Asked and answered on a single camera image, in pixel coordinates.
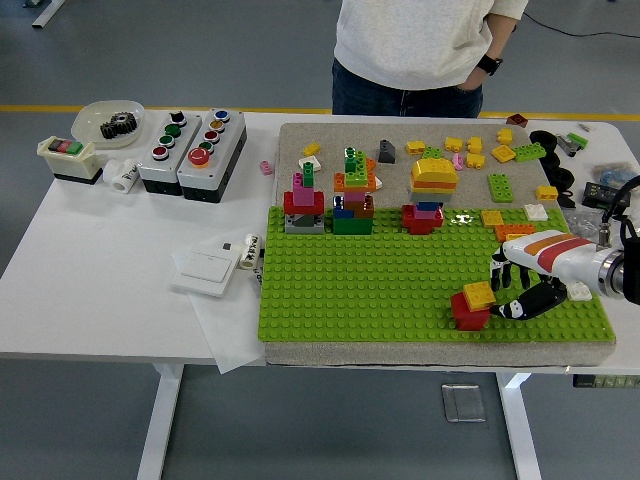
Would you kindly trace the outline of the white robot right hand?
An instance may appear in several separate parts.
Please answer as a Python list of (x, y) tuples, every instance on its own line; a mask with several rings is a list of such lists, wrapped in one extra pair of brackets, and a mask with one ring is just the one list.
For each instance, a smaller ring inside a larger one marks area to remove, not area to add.
[(599, 250), (587, 239), (557, 230), (546, 230), (503, 242), (492, 255), (491, 288), (511, 284), (511, 267), (519, 267), (524, 292), (503, 305), (490, 308), (493, 315), (527, 320), (567, 299), (567, 286), (576, 282), (593, 291), (605, 286), (608, 249)]

